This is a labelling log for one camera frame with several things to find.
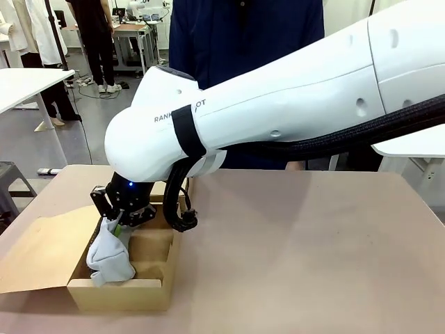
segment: power cable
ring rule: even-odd
[[[77,109],[76,97],[74,96],[74,90],[73,90],[73,88],[70,88],[70,90],[72,93],[72,101],[74,102],[74,107],[76,108],[76,113],[77,113],[77,115],[79,115],[79,110]],[[90,145],[88,144],[88,138],[86,136],[85,127],[83,126],[83,121],[81,120],[80,122],[81,122],[82,130],[83,130],[83,135],[85,136],[86,148],[88,149],[88,154],[90,155],[90,164],[92,165],[91,150],[90,150]]]

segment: gray stool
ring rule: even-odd
[[[28,187],[28,191],[9,191],[10,185],[17,179],[21,179]],[[23,174],[13,162],[0,161],[0,216],[6,216],[11,224],[19,215],[19,210],[13,201],[13,197],[36,197],[37,193],[25,179]]]

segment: table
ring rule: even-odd
[[[63,166],[67,165],[67,159],[40,92],[73,74],[74,70],[62,71],[49,68],[5,68],[0,70],[0,113],[17,106],[30,97],[35,97],[44,123],[56,143],[59,162]]]
[[[445,125],[437,125],[413,134],[373,145],[383,156],[379,171],[402,174],[409,161],[423,172],[419,191],[428,188],[445,160]]]
[[[66,167],[0,257],[37,217],[91,205],[111,174]],[[400,175],[219,170],[192,201],[169,311],[80,315],[65,288],[7,294],[0,333],[445,333],[444,226]]]
[[[156,35],[156,25],[158,22],[148,22],[149,24],[121,24],[114,29],[114,45],[116,49],[116,55],[118,57],[118,65],[114,66],[117,71],[143,71],[145,74],[146,69],[153,65],[158,65],[159,51],[157,50],[157,45],[153,45],[152,35]],[[82,54],[88,64],[88,57],[86,56],[86,51],[83,47],[82,37],[79,28],[76,26],[68,26],[62,30],[66,31],[76,31],[79,37],[79,42],[82,48]],[[138,41],[138,47],[140,50],[140,62],[141,66],[128,66],[126,64],[126,59],[129,57],[129,46],[128,38],[134,37]]]

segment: box flap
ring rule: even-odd
[[[66,286],[99,219],[89,206],[34,221],[0,262],[0,293]]]

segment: white desk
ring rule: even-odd
[[[383,156],[379,171],[392,171],[401,174],[408,161],[412,161],[423,171],[418,189],[423,190],[431,183],[445,160],[444,143],[445,125],[438,125],[375,144],[373,149]]]
[[[5,68],[0,70],[0,113],[35,96],[44,123],[56,142],[56,154],[64,166],[67,165],[67,159],[40,92],[73,74],[74,70],[62,71],[49,68]]]

